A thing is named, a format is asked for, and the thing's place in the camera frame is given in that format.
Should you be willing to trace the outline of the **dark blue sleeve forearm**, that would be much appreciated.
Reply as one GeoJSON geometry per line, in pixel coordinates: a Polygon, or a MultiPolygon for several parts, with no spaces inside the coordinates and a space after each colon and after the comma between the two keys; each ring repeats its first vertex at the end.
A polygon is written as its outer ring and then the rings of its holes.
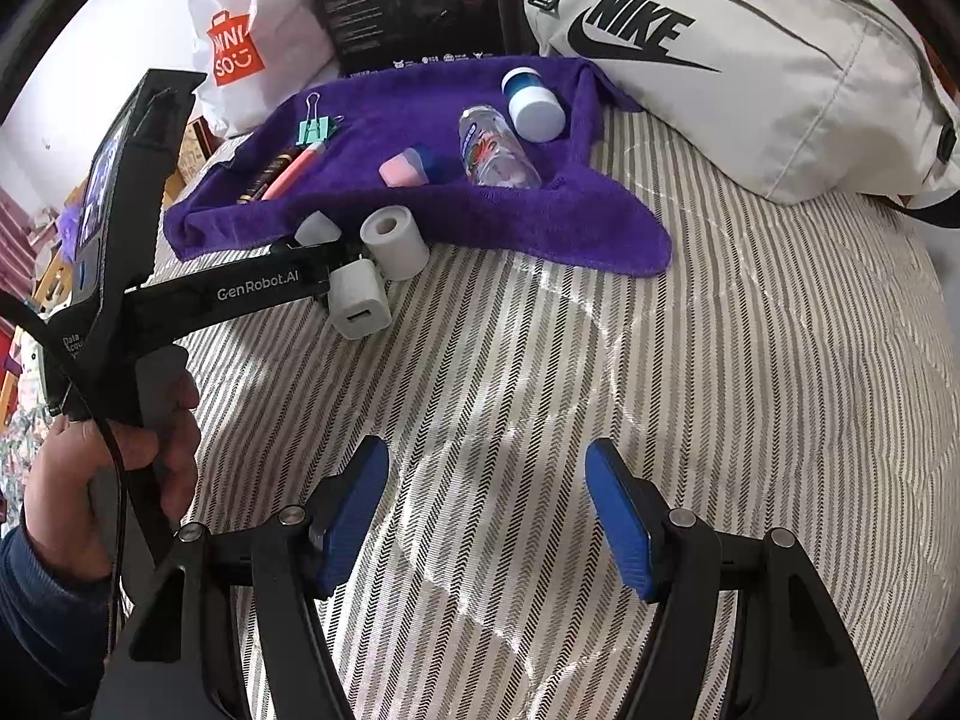
{"type": "Polygon", "coordinates": [[[109,582],[64,580],[16,527],[2,539],[2,715],[91,715],[107,652],[109,582]]]}

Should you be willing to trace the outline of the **left hand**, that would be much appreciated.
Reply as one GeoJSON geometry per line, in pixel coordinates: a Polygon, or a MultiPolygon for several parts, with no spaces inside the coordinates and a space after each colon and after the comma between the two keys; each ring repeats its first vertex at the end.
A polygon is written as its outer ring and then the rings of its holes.
{"type": "MultiPolygon", "coordinates": [[[[161,509],[169,522],[178,523],[189,511],[199,479],[195,452],[200,429],[194,410],[200,395],[190,374],[182,374],[172,395],[174,411],[166,433],[120,422],[110,429],[129,470],[141,470],[153,461],[166,468],[161,509]]],[[[32,464],[25,486],[26,533],[37,557],[57,577],[93,583],[110,573],[88,493],[96,472],[110,465],[109,450],[96,424],[65,418],[53,423],[32,464]]]]}

